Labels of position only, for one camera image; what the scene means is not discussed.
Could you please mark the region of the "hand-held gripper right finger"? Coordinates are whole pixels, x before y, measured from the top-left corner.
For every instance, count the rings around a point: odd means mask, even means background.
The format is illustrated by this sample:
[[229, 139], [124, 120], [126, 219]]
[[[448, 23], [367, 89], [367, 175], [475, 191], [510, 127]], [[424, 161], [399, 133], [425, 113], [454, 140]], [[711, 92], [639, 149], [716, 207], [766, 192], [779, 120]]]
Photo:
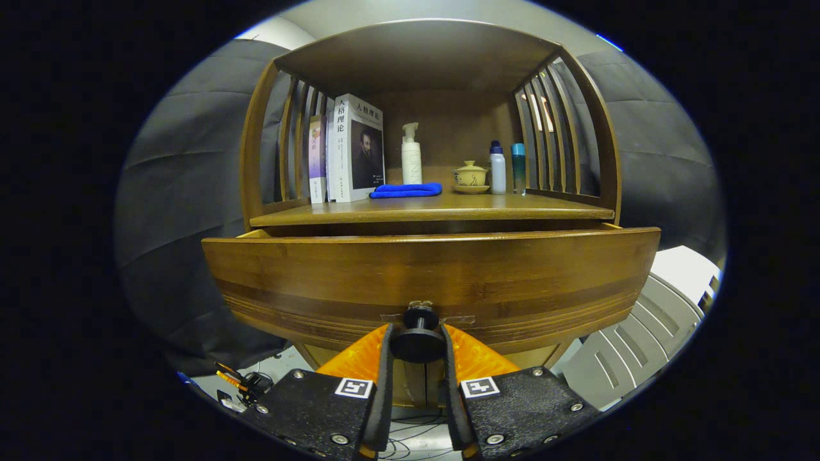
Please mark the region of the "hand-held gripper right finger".
[[449, 437], [464, 460], [533, 460], [601, 412], [548, 368], [521, 368], [457, 327], [445, 339]]

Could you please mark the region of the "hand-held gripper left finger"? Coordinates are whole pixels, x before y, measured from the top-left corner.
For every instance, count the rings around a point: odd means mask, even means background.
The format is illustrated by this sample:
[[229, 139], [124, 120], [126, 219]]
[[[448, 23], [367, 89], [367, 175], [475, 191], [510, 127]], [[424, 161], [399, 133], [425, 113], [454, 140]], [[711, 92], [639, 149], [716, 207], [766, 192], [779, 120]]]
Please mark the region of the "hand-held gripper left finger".
[[248, 427], [304, 460], [377, 459], [391, 422], [392, 333], [384, 324], [317, 371], [288, 371], [249, 406]]

